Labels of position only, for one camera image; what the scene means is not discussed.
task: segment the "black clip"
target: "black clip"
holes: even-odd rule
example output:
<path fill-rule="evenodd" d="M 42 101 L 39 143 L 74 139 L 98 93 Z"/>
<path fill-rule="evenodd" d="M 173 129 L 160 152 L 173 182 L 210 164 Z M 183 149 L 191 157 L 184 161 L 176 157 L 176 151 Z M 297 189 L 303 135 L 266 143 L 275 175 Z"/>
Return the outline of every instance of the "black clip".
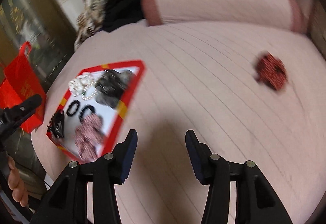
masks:
<path fill-rule="evenodd" d="M 227 224 L 230 181 L 237 182 L 235 224 L 292 224 L 280 198 L 253 161 L 239 164 L 212 154 L 192 130 L 187 131 L 185 142 L 196 178 L 202 185 L 210 185 L 202 224 Z"/>
<path fill-rule="evenodd" d="M 42 98 L 35 94 L 20 105 L 12 108 L 0 108 L 0 141 L 4 142 L 22 123 L 29 119 L 42 104 Z"/>
<path fill-rule="evenodd" d="M 95 162 L 80 165 L 70 162 L 31 220 L 31 224 L 87 223 L 87 182 L 93 182 L 95 223 L 121 224 L 114 184 L 128 178 L 137 146 L 137 132 L 130 130 L 125 141 Z"/>

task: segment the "metal rivet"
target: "metal rivet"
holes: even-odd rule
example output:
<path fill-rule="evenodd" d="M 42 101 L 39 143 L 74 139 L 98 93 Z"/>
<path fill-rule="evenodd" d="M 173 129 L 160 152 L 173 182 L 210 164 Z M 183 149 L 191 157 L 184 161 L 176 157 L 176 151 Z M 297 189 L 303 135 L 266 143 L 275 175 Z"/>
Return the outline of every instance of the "metal rivet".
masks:
<path fill-rule="evenodd" d="M 252 167 L 255 166 L 255 163 L 254 163 L 253 161 L 247 161 L 246 164 L 247 164 L 247 166 L 250 167 L 250 168 L 252 168 Z"/>
<path fill-rule="evenodd" d="M 104 155 L 104 159 L 105 160 L 111 160 L 113 158 L 113 154 L 112 153 L 107 153 Z"/>
<path fill-rule="evenodd" d="M 78 165 L 78 162 L 76 162 L 76 161 L 72 161 L 69 163 L 70 168 L 75 168 L 77 165 Z"/>
<path fill-rule="evenodd" d="M 216 153 L 211 154 L 211 159 L 214 161 L 217 161 L 220 158 L 220 156 Z"/>

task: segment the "red gift bag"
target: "red gift bag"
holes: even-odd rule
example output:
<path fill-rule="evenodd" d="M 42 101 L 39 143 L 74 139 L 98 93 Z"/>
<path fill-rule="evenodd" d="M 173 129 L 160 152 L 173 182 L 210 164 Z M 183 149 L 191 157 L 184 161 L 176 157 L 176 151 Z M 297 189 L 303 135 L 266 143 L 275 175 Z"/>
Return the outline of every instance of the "red gift bag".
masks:
<path fill-rule="evenodd" d="M 22 45 L 18 56 L 4 68 L 5 79 L 0 84 L 0 107 L 11 108 L 32 95 L 39 94 L 42 97 L 42 104 L 36 109 L 35 114 L 21 125 L 24 131 L 31 133 L 43 123 L 46 94 L 25 57 L 26 48 L 28 53 L 32 50 L 29 42 Z"/>

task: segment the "black fabric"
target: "black fabric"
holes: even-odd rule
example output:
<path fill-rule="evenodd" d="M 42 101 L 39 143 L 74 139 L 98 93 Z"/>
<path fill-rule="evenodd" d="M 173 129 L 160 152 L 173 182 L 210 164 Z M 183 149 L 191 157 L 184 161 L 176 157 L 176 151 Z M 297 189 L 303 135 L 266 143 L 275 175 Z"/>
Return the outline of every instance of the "black fabric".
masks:
<path fill-rule="evenodd" d="M 143 18 L 141 0 L 109 0 L 105 7 L 102 29 L 111 32 Z"/>

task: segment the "finger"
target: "finger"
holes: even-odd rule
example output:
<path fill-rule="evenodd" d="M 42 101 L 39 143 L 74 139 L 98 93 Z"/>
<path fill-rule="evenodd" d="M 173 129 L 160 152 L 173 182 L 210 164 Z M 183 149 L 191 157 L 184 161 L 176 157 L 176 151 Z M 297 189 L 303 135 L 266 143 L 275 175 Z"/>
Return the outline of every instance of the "finger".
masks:
<path fill-rule="evenodd" d="M 8 186 L 11 190 L 14 190 L 18 186 L 19 179 L 20 176 L 18 169 L 10 170 L 10 174 L 8 177 Z"/>
<path fill-rule="evenodd" d="M 12 198 L 19 202 L 22 199 L 24 194 L 24 182 L 23 180 L 19 179 L 18 186 L 12 191 Z"/>
<path fill-rule="evenodd" d="M 28 193 L 26 188 L 24 188 L 24 194 L 22 196 L 22 199 L 20 200 L 20 204 L 22 207 L 26 207 L 28 204 Z"/>
<path fill-rule="evenodd" d="M 16 166 L 15 166 L 15 161 L 14 159 L 12 159 L 12 157 L 8 156 L 8 165 L 9 165 L 9 168 L 11 170 L 15 170 L 16 169 Z"/>

